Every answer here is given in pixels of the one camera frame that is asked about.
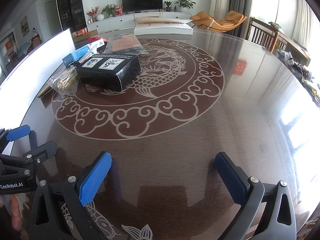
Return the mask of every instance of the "glass tabletop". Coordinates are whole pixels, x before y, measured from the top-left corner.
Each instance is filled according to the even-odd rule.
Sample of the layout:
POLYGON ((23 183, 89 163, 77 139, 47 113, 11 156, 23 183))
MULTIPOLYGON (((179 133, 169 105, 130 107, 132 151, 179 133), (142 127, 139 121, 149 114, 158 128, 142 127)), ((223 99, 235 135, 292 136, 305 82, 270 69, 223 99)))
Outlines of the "glass tabletop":
MULTIPOLYGON (((288 183, 299 230, 320 201, 320 113, 293 74, 265 48, 226 34, 138 38, 149 54, 122 93, 80 83, 74 97, 34 99, 22 125, 38 145, 59 147, 38 179, 64 181, 107 151, 114 168, 87 207, 106 236, 129 239, 134 227, 154 239, 217 239, 240 207, 214 169, 224 151, 248 176, 288 183)), ((22 138, 12 155, 29 149, 22 138)), ((33 196, 19 197, 27 232, 33 196)))

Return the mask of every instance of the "television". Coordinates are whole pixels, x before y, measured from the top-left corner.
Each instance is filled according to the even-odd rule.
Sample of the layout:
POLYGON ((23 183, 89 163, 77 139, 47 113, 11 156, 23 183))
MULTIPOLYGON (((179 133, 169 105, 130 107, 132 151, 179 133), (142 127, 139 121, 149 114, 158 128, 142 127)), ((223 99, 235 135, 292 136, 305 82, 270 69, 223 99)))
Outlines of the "television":
POLYGON ((122 0, 123 12, 155 10, 163 8, 163 0, 122 0))

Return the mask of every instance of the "tv stand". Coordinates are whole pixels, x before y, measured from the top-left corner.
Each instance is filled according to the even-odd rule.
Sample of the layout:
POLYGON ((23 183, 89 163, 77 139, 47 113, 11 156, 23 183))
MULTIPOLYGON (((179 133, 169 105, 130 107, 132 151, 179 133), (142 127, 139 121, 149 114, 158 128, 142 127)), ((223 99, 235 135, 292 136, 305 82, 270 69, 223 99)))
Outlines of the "tv stand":
POLYGON ((159 18, 173 18, 173 19, 189 19, 191 13, 181 13, 181 12, 158 12, 158 10, 153 12, 143 12, 143 13, 126 13, 122 16, 110 17, 103 19, 98 22, 88 24, 88 31, 97 30, 98 34, 111 32, 118 29, 128 29, 134 28, 136 26, 136 21, 134 18, 137 17, 159 17, 159 18))

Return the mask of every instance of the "blue rubber grip pad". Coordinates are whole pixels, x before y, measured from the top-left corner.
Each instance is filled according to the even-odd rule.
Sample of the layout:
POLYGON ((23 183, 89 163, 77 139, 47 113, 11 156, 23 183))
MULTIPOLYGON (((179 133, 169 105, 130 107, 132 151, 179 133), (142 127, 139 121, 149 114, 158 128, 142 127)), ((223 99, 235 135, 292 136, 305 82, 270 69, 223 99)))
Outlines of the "blue rubber grip pad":
POLYGON ((6 138, 8 141, 13 142, 19 138, 29 135, 29 133, 30 133, 30 127, 28 125, 23 125, 21 127, 8 131, 6 138))
POLYGON ((239 205, 245 205, 247 202, 247 189, 237 175, 236 171, 231 167, 224 156, 218 153, 214 159, 214 166, 218 171, 223 183, 226 185, 233 201, 239 205))
POLYGON ((82 206, 89 204, 93 200, 110 167, 111 155, 110 153, 105 153, 80 186, 79 200, 82 206))

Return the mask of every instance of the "blue cloth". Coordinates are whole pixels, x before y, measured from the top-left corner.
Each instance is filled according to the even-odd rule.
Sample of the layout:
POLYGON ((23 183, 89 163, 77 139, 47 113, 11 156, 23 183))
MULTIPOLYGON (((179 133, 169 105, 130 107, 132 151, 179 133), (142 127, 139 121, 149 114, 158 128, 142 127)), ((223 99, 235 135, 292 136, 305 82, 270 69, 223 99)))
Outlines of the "blue cloth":
POLYGON ((27 51, 29 49, 29 47, 31 46, 30 42, 26 42, 25 44, 23 44, 19 49, 18 49, 18 53, 17 53, 17 57, 20 58, 23 54, 27 54, 27 51))

